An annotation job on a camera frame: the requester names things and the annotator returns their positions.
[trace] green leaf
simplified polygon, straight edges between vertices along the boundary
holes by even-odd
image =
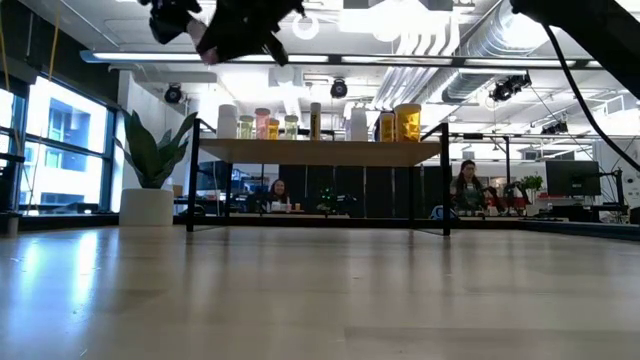
[[[182,161],[182,159],[184,158],[184,155],[187,152],[188,145],[189,141],[185,141],[182,145],[180,145],[177,151],[173,154],[173,158],[171,158],[171,160],[169,160],[164,165],[162,172],[154,177],[153,182],[155,184],[159,184],[159,186],[162,187],[162,184],[164,184],[167,178],[171,176],[171,173],[173,173],[173,169],[175,168],[176,164]]]
[[[132,115],[124,113],[124,126],[132,162],[145,177],[154,177],[162,171],[162,163],[155,139],[142,126],[140,117],[135,111]]]
[[[162,136],[162,140],[158,143],[158,149],[162,149],[163,147],[169,145],[171,142],[171,129],[167,130],[166,133]]]
[[[180,141],[182,141],[182,137],[184,137],[184,134],[186,134],[187,131],[193,128],[193,122],[195,121],[197,116],[197,112],[187,116],[187,118],[182,122],[182,125],[180,125],[180,129],[176,133],[176,136],[173,138],[173,140],[171,140],[171,142],[167,146],[164,146],[159,150],[160,160],[163,164],[173,158],[173,154],[178,150]]]

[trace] wooden shelf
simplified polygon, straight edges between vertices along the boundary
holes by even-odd
[[[440,153],[440,143],[200,139],[200,148],[228,163],[409,167]]]

